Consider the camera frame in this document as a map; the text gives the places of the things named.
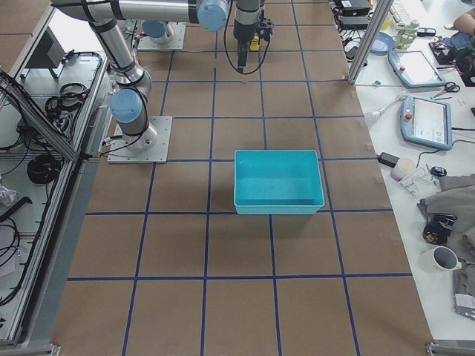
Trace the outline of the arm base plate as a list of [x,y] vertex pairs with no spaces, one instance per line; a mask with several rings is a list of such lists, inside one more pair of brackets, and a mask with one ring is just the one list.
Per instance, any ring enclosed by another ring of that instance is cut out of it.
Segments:
[[166,163],[171,136],[171,116],[150,116],[148,130],[136,141],[136,137],[124,136],[111,143],[112,153],[107,161],[111,164]]
[[168,52],[182,50],[186,25],[179,22],[142,21],[139,51]]

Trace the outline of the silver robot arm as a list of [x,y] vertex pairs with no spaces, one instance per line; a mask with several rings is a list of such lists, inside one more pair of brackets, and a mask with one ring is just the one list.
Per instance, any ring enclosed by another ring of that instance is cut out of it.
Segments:
[[119,91],[110,109],[122,131],[123,147],[141,149],[153,141],[148,119],[151,77],[134,56],[119,21],[146,20],[199,24],[207,30],[224,27],[227,1],[52,1],[51,6],[72,19],[87,22],[115,71]]
[[232,67],[240,74],[246,72],[249,46],[263,21],[263,1],[150,1],[141,20],[186,22],[199,24],[208,31],[226,31],[234,13],[233,36],[237,41],[237,64]]

